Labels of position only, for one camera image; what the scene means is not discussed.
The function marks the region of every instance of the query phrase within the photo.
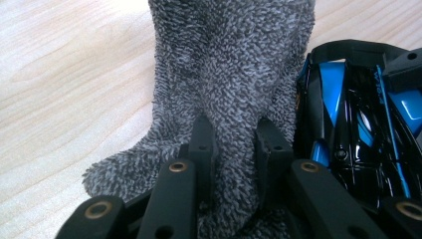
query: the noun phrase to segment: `light wood surface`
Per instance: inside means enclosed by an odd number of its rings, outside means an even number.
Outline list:
[[[309,49],[422,47],[422,2],[316,1]],[[0,0],[0,238],[53,238],[88,199],[82,174],[151,124],[146,0]]]

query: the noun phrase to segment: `towel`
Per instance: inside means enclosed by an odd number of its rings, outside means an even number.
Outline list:
[[[87,193],[128,201],[153,188],[160,166],[177,156],[195,119],[205,115],[219,158],[215,205],[199,213],[198,238],[289,237],[282,210],[256,213],[254,129],[266,117],[292,143],[296,77],[314,26],[314,5],[149,0],[156,38],[152,126],[133,148],[87,170]]]

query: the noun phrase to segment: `gray towel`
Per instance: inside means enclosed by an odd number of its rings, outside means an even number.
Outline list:
[[[198,215],[198,237],[288,237],[283,211],[255,214],[253,137],[258,120],[267,117],[293,140],[295,79],[314,2],[150,0],[149,6],[156,32],[153,123],[132,149],[87,170],[87,193],[128,201],[152,188],[160,166],[175,158],[203,114],[220,156],[215,206]]]

